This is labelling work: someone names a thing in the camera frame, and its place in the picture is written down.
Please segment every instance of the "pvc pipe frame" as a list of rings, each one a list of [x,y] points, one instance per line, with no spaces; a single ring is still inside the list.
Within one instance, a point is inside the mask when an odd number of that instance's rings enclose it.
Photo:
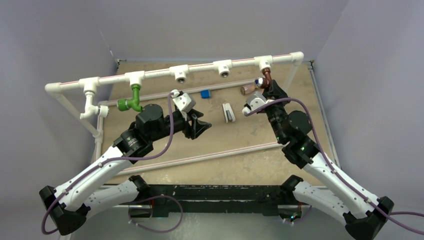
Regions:
[[[260,66],[260,63],[263,63],[264,61],[266,61],[269,64],[277,64],[277,63],[292,64],[283,87],[283,89],[287,91],[287,89],[289,88],[290,84],[293,81],[293,78],[299,66],[302,64],[303,58],[304,58],[303,52],[298,51],[298,52],[292,52],[292,53],[283,54],[283,55],[257,56],[257,57],[248,58],[248,59],[222,60],[222,61],[215,61],[212,63],[205,63],[205,64],[180,65],[180,66],[173,66],[167,69],[139,71],[140,74],[143,74],[143,76],[139,76],[139,77],[143,80],[146,80],[146,79],[153,79],[153,78],[159,78],[159,77],[165,77],[165,76],[175,76],[175,80],[177,80],[177,74],[178,76],[181,76],[181,72],[179,71],[183,71],[182,75],[185,76],[186,74],[195,73],[195,72],[203,72],[203,71],[211,71],[211,70],[220,71],[224,66],[226,66],[228,69],[237,68],[237,67],[246,67],[246,66]],[[102,151],[104,119],[101,116],[97,117],[97,129],[93,125],[91,125],[87,120],[80,119],[81,113],[69,102],[69,100],[63,95],[63,92],[72,90],[72,89],[96,88],[97,86],[101,86],[101,85],[109,85],[109,84],[122,83],[122,82],[129,83],[130,76],[131,74],[121,74],[121,75],[105,76],[105,77],[90,77],[90,78],[83,78],[78,81],[63,82],[63,83],[62,82],[49,83],[44,87],[44,89],[49,95],[55,98],[65,109],[67,109],[71,113],[72,116],[74,116],[93,135],[94,142],[95,142],[95,155],[94,155],[95,160],[100,157],[101,151]],[[231,87],[249,84],[251,82],[252,80],[236,81],[236,82],[215,84],[211,86],[189,88],[183,91],[190,94],[190,93],[197,93],[202,90],[217,90],[217,89],[231,88]],[[158,94],[141,96],[140,101],[165,98],[167,94],[168,92],[163,92]],[[113,106],[113,105],[116,105],[116,103],[117,103],[117,100],[102,101],[102,102],[99,102],[98,105]],[[276,143],[267,143],[267,145],[274,146],[274,147],[278,146],[278,144]],[[178,159],[178,160],[170,161],[167,163],[161,163],[161,165],[150,166],[150,168],[144,168],[143,171],[170,167],[170,166],[186,164],[186,163],[192,163],[192,162],[198,162],[198,161],[219,158],[224,156],[231,156],[231,155],[241,154],[245,152],[257,151],[263,148],[261,147],[261,145],[257,145],[257,146],[248,147],[249,149],[248,151],[245,151],[243,149],[244,148],[230,150],[230,152],[232,153],[230,155],[226,155],[228,154],[227,152],[217,152],[217,153],[210,154],[210,156],[213,156],[213,157],[202,155],[202,156],[192,157],[189,159],[187,158]]]

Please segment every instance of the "white pipe connector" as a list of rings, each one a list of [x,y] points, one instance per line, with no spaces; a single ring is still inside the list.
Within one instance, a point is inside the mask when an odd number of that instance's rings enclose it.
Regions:
[[[169,71],[175,77],[175,81],[177,83],[183,84],[187,79],[187,74],[189,73],[189,65],[171,66]]]
[[[109,114],[109,108],[107,106],[94,106],[94,92],[86,91],[85,92],[85,112],[79,115],[79,119],[87,119],[94,115],[99,115],[102,118],[105,118]]]
[[[99,86],[99,77],[83,78],[78,81],[80,87],[84,89],[85,94],[85,112],[79,115],[79,119],[87,119],[93,115],[99,115],[103,118],[109,114],[109,108],[107,106],[94,106],[93,99],[97,92],[97,86]]]
[[[47,83],[44,86],[44,90],[53,98],[57,99],[62,95],[61,83]]]
[[[300,66],[304,60],[304,53],[301,51],[292,52],[291,55],[291,63],[295,66]]]
[[[214,61],[213,66],[218,71],[221,78],[226,78],[230,75],[230,69],[233,67],[233,62],[231,59]]]
[[[96,94],[97,86],[100,86],[99,78],[98,76],[82,78],[78,81],[79,87],[84,89],[84,93],[92,92]]]
[[[142,85],[142,80],[145,79],[145,71],[132,71],[124,74],[125,78],[129,81],[129,86]]]
[[[268,68],[271,69],[271,64],[274,62],[273,56],[256,56],[253,58],[254,63],[256,66],[259,66],[259,70],[262,72],[262,70]]]

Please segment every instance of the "blue block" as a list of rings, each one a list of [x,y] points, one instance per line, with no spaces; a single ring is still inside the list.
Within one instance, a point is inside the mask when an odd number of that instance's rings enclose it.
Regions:
[[[201,96],[202,99],[210,99],[211,98],[211,90],[201,91],[200,96]]]

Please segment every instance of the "small object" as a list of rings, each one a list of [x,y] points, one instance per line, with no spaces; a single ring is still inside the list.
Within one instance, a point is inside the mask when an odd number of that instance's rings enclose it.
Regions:
[[[265,77],[256,78],[254,83],[256,84],[256,87],[260,89],[266,89],[270,85],[270,81],[267,80]]]
[[[244,96],[244,95],[249,95],[253,93],[256,90],[256,87],[257,85],[254,82],[241,86],[240,87],[241,95]]]
[[[211,98],[211,90],[201,91],[200,96],[201,96],[202,99],[210,99]]]
[[[235,122],[236,116],[234,115],[233,109],[231,108],[228,102],[222,104],[222,109],[224,110],[225,122]]]

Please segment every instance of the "green pipe fitting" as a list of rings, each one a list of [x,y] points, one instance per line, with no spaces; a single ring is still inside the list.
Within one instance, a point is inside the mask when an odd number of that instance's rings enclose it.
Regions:
[[[131,86],[132,98],[131,99],[119,99],[116,106],[119,111],[127,111],[133,109],[136,112],[143,111],[143,107],[140,106],[140,85],[134,84]]]

